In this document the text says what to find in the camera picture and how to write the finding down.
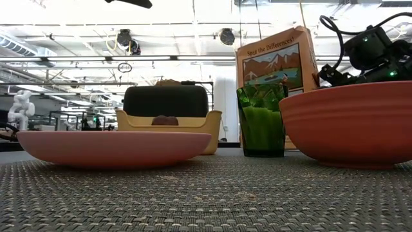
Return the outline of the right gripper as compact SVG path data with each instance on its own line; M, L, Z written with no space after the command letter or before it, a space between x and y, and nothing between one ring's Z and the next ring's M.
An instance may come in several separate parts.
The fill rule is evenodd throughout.
M332 86L343 86L348 83L348 76L338 72L329 64L325 64L318 76ZM400 61L383 64L365 74L356 76L350 84L387 81L412 81L412 61Z

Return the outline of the orange spot-the-differences cereal box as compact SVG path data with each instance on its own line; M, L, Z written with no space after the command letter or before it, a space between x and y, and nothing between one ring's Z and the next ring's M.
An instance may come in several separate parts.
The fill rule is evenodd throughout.
M314 45L309 29L298 26L246 44L236 51L238 88L252 84L283 84L288 96L279 102L286 132L285 150L291 139L284 109L293 95L319 87Z

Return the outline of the round black ceiling fixture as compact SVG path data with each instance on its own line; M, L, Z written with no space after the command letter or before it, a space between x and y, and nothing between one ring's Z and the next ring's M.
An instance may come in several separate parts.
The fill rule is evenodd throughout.
M117 34L117 43L121 46L129 46L131 40L130 29L120 29Z
M235 41L235 36L230 28L223 28L219 35L220 41L226 46L232 46Z

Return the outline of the coral red bowl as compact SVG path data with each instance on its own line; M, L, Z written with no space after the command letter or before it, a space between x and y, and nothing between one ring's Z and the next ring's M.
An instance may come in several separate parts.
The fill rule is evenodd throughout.
M412 160L412 81L323 88L279 106L292 143L321 164L386 169Z

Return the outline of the green glass tumbler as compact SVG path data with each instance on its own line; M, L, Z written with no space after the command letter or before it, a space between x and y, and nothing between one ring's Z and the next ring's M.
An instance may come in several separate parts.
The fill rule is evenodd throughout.
M279 83L252 84L236 90L241 145L246 157L283 157L286 132L279 102L288 88Z

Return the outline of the black toaster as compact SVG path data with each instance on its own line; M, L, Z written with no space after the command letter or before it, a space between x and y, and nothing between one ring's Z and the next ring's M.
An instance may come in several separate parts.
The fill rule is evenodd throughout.
M126 90L123 110L137 117L205 117L209 100L201 86L135 86Z

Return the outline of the yellow plastic bin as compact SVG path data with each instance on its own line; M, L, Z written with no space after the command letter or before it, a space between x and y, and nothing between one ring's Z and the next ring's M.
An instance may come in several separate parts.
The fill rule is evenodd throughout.
M124 110L116 110L118 131L161 131L208 133L212 136L202 155L213 155L218 148L222 112L209 111L205 117L177 117L178 125L152 125L154 117L128 115Z

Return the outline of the pink plate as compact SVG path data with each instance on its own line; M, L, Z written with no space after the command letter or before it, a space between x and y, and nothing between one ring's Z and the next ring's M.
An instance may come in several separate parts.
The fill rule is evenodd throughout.
M17 139L36 159L78 168L170 166L201 155L208 133L149 131L20 131Z

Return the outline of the white robot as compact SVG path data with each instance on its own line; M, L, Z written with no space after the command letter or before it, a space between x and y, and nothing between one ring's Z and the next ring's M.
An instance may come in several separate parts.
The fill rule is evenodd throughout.
M8 111L8 123L19 126L19 131L28 129L28 119L35 114L35 104L30 102L32 92L19 90L14 96L14 103Z

